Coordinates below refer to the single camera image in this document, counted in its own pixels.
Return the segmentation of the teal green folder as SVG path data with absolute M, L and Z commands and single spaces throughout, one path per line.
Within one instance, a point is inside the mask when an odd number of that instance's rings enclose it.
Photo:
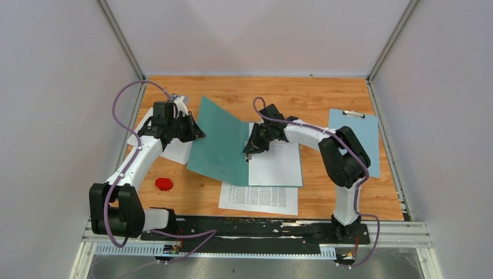
M 198 125 L 206 137 L 192 143 L 188 170 L 231 185 L 249 186 L 243 149 L 253 123 L 241 121 L 204 96 Z

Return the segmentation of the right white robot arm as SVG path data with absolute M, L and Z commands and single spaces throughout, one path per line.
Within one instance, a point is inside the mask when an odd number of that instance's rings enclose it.
M 348 242 L 355 235 L 362 214 L 359 191 L 369 178 L 370 158 L 348 126 L 333 130 L 309 124 L 295 116 L 284 117 L 274 104 L 258 111 L 263 121 L 254 124 L 243 153 L 253 155 L 269 150 L 280 140 L 312 148 L 321 154 L 328 177 L 336 186 L 336 202 L 331 216 L 332 235 Z

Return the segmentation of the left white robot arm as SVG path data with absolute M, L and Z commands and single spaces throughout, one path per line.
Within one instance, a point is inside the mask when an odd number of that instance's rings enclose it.
M 191 144 L 205 138 L 205 133 L 187 109 L 187 99 L 155 102 L 147 119 L 130 137 L 132 150 L 122 165 L 104 183 L 95 183 L 89 191 L 92 232 L 105 235 L 109 228 L 114 237 L 136 238 L 154 230 L 164 240 L 178 233 L 176 216 L 171 209 L 144 209 L 138 190 L 158 157 L 186 164 Z

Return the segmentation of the blue clipboard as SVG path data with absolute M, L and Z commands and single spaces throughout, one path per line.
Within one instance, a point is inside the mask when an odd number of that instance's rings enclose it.
M 380 178 L 378 118 L 374 115 L 355 112 L 353 110 L 330 109 L 328 113 L 328 127 L 338 129 L 342 126 L 348 126 L 353 130 L 368 154 L 371 161 L 369 166 L 370 176 Z

